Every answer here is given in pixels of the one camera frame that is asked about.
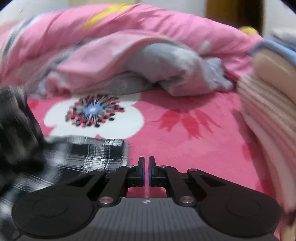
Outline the brown wooden door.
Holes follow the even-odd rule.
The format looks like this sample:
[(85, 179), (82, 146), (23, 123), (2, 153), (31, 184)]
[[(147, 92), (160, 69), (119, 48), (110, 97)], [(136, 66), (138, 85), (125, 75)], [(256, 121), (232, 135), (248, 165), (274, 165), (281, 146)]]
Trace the brown wooden door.
[(240, 28), (253, 27), (262, 34), (264, 1), (260, 0), (209, 0), (206, 18)]

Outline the black white plaid pants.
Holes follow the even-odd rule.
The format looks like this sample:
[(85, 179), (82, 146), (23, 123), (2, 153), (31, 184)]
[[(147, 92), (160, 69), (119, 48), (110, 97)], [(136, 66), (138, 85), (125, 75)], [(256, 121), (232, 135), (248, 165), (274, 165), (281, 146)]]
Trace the black white plaid pants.
[(19, 236), (11, 217), (18, 199), (96, 169), (114, 171), (128, 163), (128, 151), (121, 139), (45, 137), (25, 90), (1, 89), (1, 240)]

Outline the beige blue folded bedding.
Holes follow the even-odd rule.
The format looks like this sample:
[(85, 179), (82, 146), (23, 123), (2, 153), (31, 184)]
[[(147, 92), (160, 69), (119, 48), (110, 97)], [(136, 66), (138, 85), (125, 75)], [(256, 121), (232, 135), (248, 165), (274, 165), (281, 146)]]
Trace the beige blue folded bedding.
[(273, 29), (248, 54), (253, 72), (237, 84), (241, 113), (263, 148), (278, 202), (294, 212), (295, 29)]

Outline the pink floral bed blanket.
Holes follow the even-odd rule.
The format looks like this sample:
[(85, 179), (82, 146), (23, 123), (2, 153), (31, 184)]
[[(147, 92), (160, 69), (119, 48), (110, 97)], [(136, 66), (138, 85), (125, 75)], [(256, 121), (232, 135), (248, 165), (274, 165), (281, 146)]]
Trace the pink floral bed blanket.
[(129, 162), (156, 159), (181, 172), (196, 168), (274, 196), (257, 138), (240, 113), (236, 93), (172, 97), (162, 90), (119, 98), (121, 110), (99, 127), (66, 120), (76, 97), (29, 99), (45, 135), (121, 138), (129, 143)]

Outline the pink blue patterned duvet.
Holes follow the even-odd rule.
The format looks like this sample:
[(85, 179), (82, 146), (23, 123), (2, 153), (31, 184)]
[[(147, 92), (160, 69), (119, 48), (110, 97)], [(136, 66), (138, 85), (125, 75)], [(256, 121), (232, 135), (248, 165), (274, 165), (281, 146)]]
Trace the pink blue patterned duvet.
[(95, 4), (1, 26), (1, 87), (34, 97), (230, 91), (260, 35), (147, 4)]

